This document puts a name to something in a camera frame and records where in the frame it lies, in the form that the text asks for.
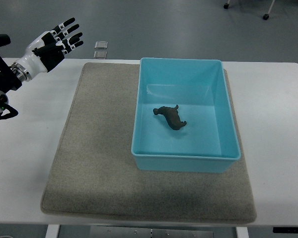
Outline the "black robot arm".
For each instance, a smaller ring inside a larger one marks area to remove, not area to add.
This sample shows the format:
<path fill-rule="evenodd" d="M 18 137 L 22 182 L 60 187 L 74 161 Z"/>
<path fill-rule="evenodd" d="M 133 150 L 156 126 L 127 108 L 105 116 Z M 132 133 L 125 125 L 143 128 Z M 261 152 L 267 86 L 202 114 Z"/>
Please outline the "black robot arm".
<path fill-rule="evenodd" d="M 7 34 L 0 34 L 0 47 L 11 43 Z M 0 120 L 10 119 L 18 115 L 18 111 L 8 104 L 6 93 L 18 89 L 22 83 L 0 56 Z"/>

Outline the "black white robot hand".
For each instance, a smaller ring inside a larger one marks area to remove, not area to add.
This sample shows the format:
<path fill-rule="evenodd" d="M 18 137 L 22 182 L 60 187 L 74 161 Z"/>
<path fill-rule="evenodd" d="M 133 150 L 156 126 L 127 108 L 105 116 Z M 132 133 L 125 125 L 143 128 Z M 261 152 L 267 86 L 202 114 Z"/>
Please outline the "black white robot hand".
<path fill-rule="evenodd" d="M 24 56 L 16 60 L 11 69 L 21 82 L 30 81 L 38 74 L 50 72 L 71 51 L 83 45 L 78 24 L 72 17 L 53 29 L 45 31 L 30 43 Z"/>

